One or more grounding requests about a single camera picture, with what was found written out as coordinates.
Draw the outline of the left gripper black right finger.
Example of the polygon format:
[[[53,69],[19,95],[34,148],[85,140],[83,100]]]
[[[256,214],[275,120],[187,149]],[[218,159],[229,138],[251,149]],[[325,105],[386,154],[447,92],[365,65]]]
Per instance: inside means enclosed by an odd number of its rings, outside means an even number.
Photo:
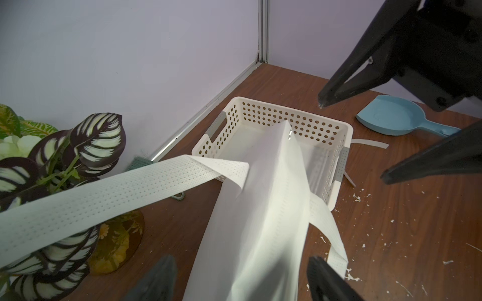
[[[363,301],[321,257],[310,257],[307,278],[313,301]]]

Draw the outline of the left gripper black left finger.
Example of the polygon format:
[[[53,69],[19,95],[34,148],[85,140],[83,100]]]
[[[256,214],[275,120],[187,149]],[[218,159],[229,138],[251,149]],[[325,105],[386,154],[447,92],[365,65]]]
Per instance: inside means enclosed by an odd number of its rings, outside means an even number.
[[[158,263],[130,289],[123,300],[166,301],[172,300],[177,277],[177,265],[171,255],[162,257]]]

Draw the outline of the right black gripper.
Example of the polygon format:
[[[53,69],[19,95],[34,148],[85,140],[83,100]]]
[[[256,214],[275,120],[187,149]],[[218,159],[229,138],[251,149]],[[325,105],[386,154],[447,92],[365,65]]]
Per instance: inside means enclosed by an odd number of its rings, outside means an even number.
[[[385,1],[318,94],[329,107],[394,80],[432,110],[481,98],[481,1]]]

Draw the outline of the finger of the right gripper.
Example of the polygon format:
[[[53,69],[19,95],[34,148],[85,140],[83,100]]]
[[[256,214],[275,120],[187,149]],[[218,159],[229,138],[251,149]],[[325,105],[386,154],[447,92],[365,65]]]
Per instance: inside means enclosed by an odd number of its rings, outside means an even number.
[[[481,121],[384,171],[381,180],[396,184],[428,176],[481,173]]]

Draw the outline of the white insulated delivery bag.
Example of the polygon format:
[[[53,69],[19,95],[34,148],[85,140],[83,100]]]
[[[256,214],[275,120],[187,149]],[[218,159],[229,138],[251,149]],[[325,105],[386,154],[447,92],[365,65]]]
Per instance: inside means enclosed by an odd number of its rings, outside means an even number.
[[[310,225],[331,242],[329,266],[348,259],[333,215],[310,191],[288,122],[271,127],[241,162],[182,155],[54,194],[1,214],[1,266],[110,218],[225,178],[183,298],[296,300]]]

